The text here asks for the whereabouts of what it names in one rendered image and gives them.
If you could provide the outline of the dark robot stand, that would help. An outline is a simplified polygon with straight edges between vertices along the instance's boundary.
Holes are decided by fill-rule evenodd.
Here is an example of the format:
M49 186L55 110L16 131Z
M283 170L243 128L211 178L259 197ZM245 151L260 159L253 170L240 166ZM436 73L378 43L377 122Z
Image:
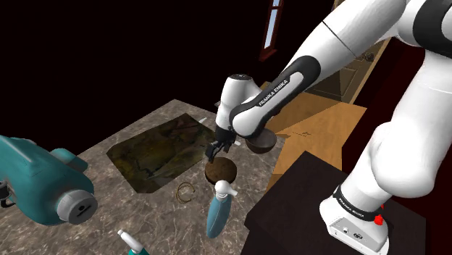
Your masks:
M250 233L240 255L361 255L330 236L320 202L347 174L305 151L246 216ZM394 200L382 215L390 223L388 255L430 255L426 220Z

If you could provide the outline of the brown round disc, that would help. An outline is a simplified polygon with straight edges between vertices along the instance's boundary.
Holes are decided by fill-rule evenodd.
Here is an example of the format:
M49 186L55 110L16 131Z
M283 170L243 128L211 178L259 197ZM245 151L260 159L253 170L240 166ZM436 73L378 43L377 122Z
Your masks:
M237 176L237 166L231 159L216 157L213 162L206 163L204 174L212 185L219 180L226 180L232 184Z

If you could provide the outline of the blue spray bottle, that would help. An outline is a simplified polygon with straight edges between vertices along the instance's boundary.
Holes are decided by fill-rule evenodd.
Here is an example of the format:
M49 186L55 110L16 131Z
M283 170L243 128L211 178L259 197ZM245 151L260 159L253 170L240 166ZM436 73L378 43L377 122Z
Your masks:
M206 235L216 238L224 229L230 215L232 197L238 195L226 180L219 180L214 186L215 195L210 203L206 220Z

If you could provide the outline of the wooden door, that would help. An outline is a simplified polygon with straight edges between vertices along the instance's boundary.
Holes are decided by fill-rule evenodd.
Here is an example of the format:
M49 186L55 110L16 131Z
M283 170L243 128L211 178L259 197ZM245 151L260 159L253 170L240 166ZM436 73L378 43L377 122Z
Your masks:
M354 101L379 61L390 39L380 41L350 64L312 86L307 93L336 101Z

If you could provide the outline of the dark sink basin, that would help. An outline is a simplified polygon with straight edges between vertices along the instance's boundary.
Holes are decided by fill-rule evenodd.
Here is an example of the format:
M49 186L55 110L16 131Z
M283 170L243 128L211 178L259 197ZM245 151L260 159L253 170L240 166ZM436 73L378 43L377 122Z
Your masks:
M201 161L213 141L211 129L184 113L106 154L136 193L153 193Z

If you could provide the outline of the teal stand mixer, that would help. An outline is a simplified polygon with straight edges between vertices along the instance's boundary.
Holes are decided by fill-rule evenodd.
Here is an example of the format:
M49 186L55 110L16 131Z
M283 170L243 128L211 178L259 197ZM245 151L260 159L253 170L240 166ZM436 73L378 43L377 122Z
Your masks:
M0 135L0 206L15 205L41 225L82 224L98 208L87 169L67 149L47 151L29 139Z

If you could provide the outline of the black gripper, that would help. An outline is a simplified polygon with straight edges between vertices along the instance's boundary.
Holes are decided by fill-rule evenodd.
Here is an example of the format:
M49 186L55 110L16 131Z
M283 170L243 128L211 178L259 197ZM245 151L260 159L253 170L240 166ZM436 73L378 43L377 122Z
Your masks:
M217 125L215 130L215 139L215 142L209 143L206 147L206 156L210 163L214 161L214 158L220 149L222 149L225 153L229 152L230 147L235 142L235 133L229 129L223 129Z

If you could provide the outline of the red framed window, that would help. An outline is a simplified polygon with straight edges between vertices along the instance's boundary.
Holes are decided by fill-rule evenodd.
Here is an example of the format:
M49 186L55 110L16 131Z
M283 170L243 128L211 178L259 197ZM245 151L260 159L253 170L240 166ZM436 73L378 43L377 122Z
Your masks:
M283 12L285 0L269 0L267 21L264 29L259 61L263 62L272 56L276 51L275 41Z

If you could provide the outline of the teal spray bottle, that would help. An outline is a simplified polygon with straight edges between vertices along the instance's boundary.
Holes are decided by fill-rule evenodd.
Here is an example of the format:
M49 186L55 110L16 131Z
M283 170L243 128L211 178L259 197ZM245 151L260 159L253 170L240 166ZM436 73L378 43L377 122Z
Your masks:
M118 230L117 234L129 246L127 255L150 255L144 246L129 233L124 230Z

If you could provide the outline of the brown bowl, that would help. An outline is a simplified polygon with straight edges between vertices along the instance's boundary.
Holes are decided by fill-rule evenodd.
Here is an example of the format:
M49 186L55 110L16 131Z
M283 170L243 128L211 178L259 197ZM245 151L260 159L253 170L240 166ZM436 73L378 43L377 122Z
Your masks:
M269 129L263 129L259 136L246 139L247 147L256 154L265 154L271 151L277 143L277 136Z

